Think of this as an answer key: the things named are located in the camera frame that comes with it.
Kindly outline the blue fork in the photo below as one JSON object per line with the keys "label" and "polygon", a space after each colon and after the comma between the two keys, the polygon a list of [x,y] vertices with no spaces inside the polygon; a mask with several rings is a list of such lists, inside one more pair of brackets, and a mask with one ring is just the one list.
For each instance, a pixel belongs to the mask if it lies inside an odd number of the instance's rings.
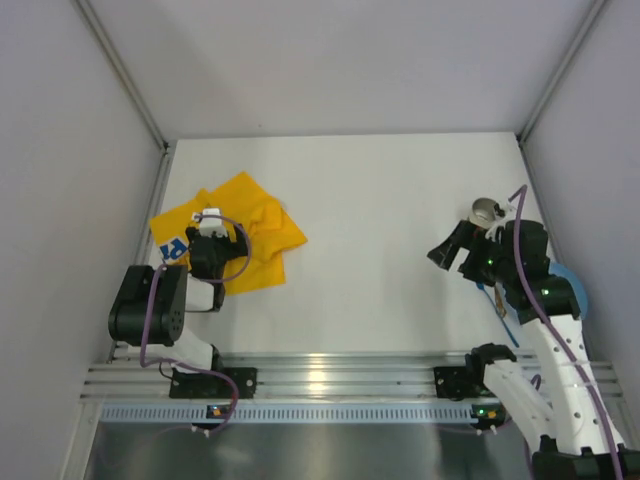
{"label": "blue fork", "polygon": [[500,321],[502,327],[504,328],[507,336],[511,340],[513,346],[515,348],[519,348],[520,344],[506,322],[506,310],[503,307],[499,306],[496,296],[491,296],[489,292],[485,289],[485,286],[483,284],[477,283],[476,287],[480,292],[484,294],[484,296],[487,298],[487,300],[491,304],[496,317]]}

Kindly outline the metal cup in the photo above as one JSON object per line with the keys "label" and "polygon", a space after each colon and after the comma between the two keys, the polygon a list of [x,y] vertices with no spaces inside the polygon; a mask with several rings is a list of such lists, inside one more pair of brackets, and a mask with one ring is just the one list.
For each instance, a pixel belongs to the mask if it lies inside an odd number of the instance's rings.
{"label": "metal cup", "polygon": [[499,204],[491,198],[478,198],[473,201],[468,220],[476,226],[488,230],[498,219],[496,208]]}

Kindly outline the yellow cloth placemat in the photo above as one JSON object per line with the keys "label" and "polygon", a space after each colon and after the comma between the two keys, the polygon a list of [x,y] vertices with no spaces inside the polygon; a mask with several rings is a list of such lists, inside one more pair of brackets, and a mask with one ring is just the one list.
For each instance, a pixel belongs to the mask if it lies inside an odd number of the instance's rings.
{"label": "yellow cloth placemat", "polygon": [[307,242],[304,233],[246,172],[241,172],[212,191],[204,188],[188,202],[150,220],[150,228],[162,260],[189,265],[186,229],[192,217],[207,208],[241,224],[251,243],[251,261],[239,278],[226,284],[230,295],[248,293],[286,282],[283,253]]}

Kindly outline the blue plate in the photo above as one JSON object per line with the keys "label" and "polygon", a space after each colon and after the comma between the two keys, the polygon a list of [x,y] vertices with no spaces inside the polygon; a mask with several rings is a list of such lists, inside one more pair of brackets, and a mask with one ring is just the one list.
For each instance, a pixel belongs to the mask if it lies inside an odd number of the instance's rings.
{"label": "blue plate", "polygon": [[565,265],[557,262],[550,263],[549,273],[562,277],[570,283],[580,308],[581,319],[585,320],[589,312],[589,298],[579,277]]}

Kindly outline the gold spoon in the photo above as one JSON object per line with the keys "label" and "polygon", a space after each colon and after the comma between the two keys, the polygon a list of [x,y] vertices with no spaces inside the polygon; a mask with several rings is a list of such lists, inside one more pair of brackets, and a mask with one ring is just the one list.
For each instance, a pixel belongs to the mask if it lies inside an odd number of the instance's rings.
{"label": "gold spoon", "polygon": [[494,287],[494,305],[496,307],[498,315],[502,319],[504,319],[507,316],[507,309],[504,306],[503,297],[499,286]]}

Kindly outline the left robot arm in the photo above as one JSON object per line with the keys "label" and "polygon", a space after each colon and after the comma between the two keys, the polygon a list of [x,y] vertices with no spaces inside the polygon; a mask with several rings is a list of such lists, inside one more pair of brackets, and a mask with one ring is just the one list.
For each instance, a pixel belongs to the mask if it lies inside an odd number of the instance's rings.
{"label": "left robot arm", "polygon": [[218,349],[186,325],[188,313],[217,313],[231,278],[233,260],[250,259],[248,235],[240,224],[186,229],[186,264],[131,265],[109,313],[108,331],[139,355],[141,365],[168,363],[187,374],[222,373]]}

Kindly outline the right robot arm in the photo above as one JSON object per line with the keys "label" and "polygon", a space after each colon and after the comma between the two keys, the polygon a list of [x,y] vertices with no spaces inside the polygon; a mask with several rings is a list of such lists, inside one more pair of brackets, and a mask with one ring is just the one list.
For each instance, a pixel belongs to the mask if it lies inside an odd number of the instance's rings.
{"label": "right robot arm", "polygon": [[528,380],[515,353],[493,343],[465,357],[472,378],[491,392],[518,427],[536,479],[636,479],[639,453],[626,446],[602,399],[586,353],[581,311],[570,282],[550,271],[548,235],[539,222],[509,221],[495,237],[469,220],[427,257],[467,280],[501,285],[538,359],[547,393]]}

